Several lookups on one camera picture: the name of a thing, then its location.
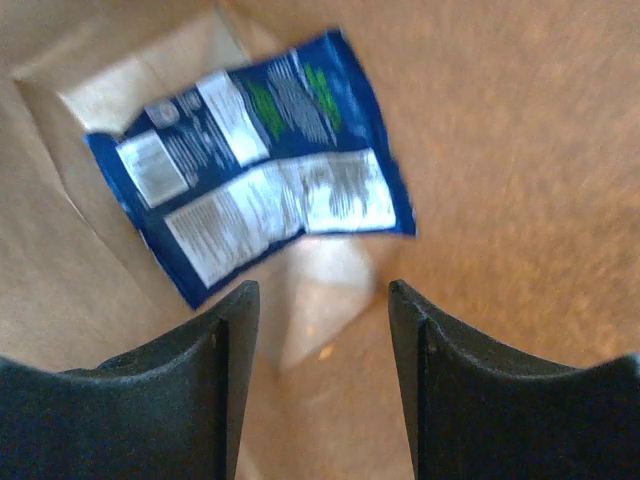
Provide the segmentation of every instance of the blue packet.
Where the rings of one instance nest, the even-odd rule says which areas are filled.
[[[339,30],[85,136],[192,308],[304,234],[415,235],[371,84]]]

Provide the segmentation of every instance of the packet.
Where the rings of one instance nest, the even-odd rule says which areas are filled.
[[[304,234],[415,235],[373,89],[339,30],[217,71],[85,136],[187,303]]]

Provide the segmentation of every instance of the white rectangle on packet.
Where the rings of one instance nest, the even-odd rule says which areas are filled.
[[[196,85],[240,165],[269,156],[249,117],[242,93],[226,72],[214,73]]]
[[[158,134],[151,130],[116,147],[124,168],[149,208],[189,189]]]
[[[372,150],[322,153],[260,165],[165,217],[209,288],[271,243],[308,233],[396,223]]]

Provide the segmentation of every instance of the green print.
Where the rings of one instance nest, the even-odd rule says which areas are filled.
[[[309,80],[311,88],[313,88],[313,91],[318,97],[320,106],[327,114],[327,117],[329,117],[329,121],[331,122],[333,130],[336,132],[340,131],[340,127],[342,125],[342,116],[340,115],[338,105],[333,98],[333,94],[329,89],[324,71],[321,68],[316,68],[316,70],[314,71],[311,65],[307,63],[304,66],[304,73],[307,76],[307,80]]]
[[[269,93],[269,90],[263,88],[255,83],[247,83],[251,95],[253,98],[253,104],[256,108],[257,114],[260,116],[262,122],[271,131],[271,134],[277,140],[280,140],[280,135],[286,130],[286,126],[280,112],[276,108],[276,104]]]

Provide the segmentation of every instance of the brown surface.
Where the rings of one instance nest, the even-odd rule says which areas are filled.
[[[353,41],[418,213],[387,279],[560,362],[640,350],[638,2],[231,3]]]

